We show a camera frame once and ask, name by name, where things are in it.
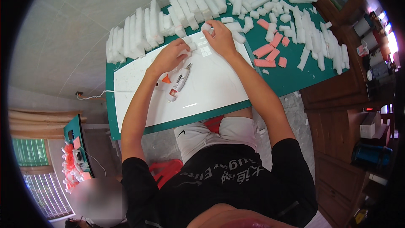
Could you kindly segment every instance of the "black t-shirt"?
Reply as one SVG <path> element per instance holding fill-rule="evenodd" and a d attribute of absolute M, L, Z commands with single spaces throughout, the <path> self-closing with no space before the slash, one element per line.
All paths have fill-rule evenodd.
<path fill-rule="evenodd" d="M 243 144 L 200 150 L 159 190 L 147 164 L 122 163 L 131 227 L 186 227 L 215 204 L 225 203 L 304 227 L 317 211 L 315 186 L 298 142 L 284 139 L 271 150 L 272 171 Z"/>

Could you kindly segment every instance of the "red plastic stool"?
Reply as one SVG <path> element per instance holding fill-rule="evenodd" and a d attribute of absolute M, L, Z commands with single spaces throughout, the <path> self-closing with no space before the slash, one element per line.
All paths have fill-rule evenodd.
<path fill-rule="evenodd" d="M 153 176 L 158 183 L 158 188 L 160 189 L 168 180 L 175 176 L 182 167 L 183 162 L 179 159 L 169 160 L 162 163 L 155 162 L 149 167 L 149 172 L 152 172 L 154 169 L 163 168 L 158 174 Z"/>
<path fill-rule="evenodd" d="M 209 119 L 204 124 L 211 132 L 219 134 L 222 118 L 224 118 L 224 116 L 220 115 L 220 116 Z"/>

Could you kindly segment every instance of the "white shorts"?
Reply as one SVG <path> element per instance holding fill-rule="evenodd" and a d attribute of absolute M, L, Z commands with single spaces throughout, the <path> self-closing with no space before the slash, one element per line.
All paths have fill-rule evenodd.
<path fill-rule="evenodd" d="M 254 130 L 253 119 L 246 117 L 223 118 L 219 134 L 210 132 L 201 122 L 174 129 L 184 164 L 199 150 L 215 144 L 245 144 L 256 151 Z"/>

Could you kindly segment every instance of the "left hand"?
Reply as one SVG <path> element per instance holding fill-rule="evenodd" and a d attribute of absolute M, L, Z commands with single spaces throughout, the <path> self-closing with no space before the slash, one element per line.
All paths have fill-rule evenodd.
<path fill-rule="evenodd" d="M 178 38 L 177 40 L 172 41 L 162 49 L 148 69 L 157 76 L 173 70 L 187 57 L 186 54 L 178 56 L 183 50 L 190 51 L 190 47 L 183 41 L 183 39 Z"/>

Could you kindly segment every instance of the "hand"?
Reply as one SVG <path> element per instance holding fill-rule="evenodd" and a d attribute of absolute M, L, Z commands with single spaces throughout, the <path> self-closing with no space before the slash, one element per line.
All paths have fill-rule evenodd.
<path fill-rule="evenodd" d="M 205 23 L 210 24 L 214 28 L 212 35 L 203 30 L 203 34 L 211 47 L 227 61 L 230 58 L 234 58 L 237 51 L 230 30 L 217 20 L 209 20 Z"/>
<path fill-rule="evenodd" d="M 190 47 L 183 41 L 183 39 L 178 38 L 177 40 L 172 41 L 162 49 L 148 69 L 158 77 L 165 72 L 173 70 L 187 57 L 186 54 L 179 56 L 179 53 L 183 50 L 190 51 Z"/>

